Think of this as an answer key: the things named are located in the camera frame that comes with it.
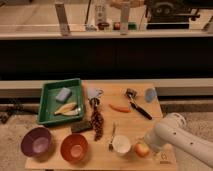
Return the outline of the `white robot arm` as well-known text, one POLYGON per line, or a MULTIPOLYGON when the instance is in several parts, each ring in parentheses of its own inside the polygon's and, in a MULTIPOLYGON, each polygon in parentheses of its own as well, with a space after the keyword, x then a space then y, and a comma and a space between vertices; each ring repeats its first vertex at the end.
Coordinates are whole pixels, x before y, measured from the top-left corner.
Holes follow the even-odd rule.
POLYGON ((213 143, 185 131, 186 126, 181 114, 170 113, 146 132, 144 142, 156 153, 171 144, 213 168, 213 143))

